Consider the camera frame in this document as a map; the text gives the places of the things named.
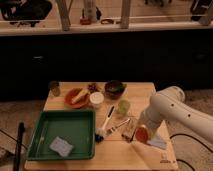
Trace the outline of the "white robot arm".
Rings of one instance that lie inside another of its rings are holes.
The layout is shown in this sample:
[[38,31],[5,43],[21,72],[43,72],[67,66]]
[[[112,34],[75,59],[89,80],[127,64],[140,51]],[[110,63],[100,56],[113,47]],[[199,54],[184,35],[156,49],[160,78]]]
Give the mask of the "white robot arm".
[[213,144],[213,116],[203,113],[184,103],[185,93],[177,86],[170,86],[154,93],[138,119],[155,132],[163,120],[176,120]]

